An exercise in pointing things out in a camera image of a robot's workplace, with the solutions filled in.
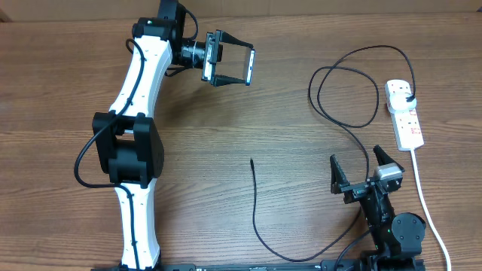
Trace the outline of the Samsung Galaxy smartphone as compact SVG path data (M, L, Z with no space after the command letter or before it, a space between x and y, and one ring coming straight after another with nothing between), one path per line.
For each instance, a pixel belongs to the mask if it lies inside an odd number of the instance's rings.
M249 51L249 58L247 59L246 66L246 86L249 86L252 82L252 74L255 62L255 49Z

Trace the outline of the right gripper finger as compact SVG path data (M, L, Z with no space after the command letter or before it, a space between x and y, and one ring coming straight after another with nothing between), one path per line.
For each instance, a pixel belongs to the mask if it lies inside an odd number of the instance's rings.
M331 193L339 194L342 193L345 187L349 186L349 181L341 169L340 164L336 156L333 154L330 156L330 166L331 166Z
M373 147L373 152L379 166L385 166L395 162L379 145Z

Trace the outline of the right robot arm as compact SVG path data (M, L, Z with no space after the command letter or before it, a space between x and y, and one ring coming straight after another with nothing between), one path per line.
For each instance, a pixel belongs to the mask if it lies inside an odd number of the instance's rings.
M424 270L422 252L426 222L411 212L396 214L389 194L401 188L404 168L380 146L373 148L378 167L374 175L358 184L350 184L337 158L330 157L331 192L343 194L346 204L358 202L368 224L363 236L371 235L375 249L364 251L358 259L344 256L360 240L348 245L335 260L320 263L323 270Z

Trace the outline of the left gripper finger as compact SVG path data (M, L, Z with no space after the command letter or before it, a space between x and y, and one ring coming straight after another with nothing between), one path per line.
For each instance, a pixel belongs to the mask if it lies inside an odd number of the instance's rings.
M249 86L251 84L250 82L242 78L234 78L226 75L214 75L209 83L214 87L221 87L228 84L244 84L246 86Z
M233 45L239 45L242 47L247 47L247 48L253 48L253 44L241 41L238 38L235 38L234 36L230 35L229 33L223 31L223 30L217 30L216 31L216 36L217 39L221 43L226 43L226 44L233 44Z

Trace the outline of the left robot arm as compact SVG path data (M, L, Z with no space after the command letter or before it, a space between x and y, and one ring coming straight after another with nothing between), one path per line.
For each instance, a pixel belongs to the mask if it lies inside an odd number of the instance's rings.
M156 17L141 17L133 25L127 47L132 61L124 85L106 113L95 113L93 137L102 171L109 176L120 203L124 251L119 270L159 270L161 250L154 222L154 190L163 170L164 149L154 124L163 78L188 69L214 87L250 85L254 46L225 31L209 32L205 41L184 35L192 13L177 1L162 1ZM247 50L242 78L219 75L224 44Z

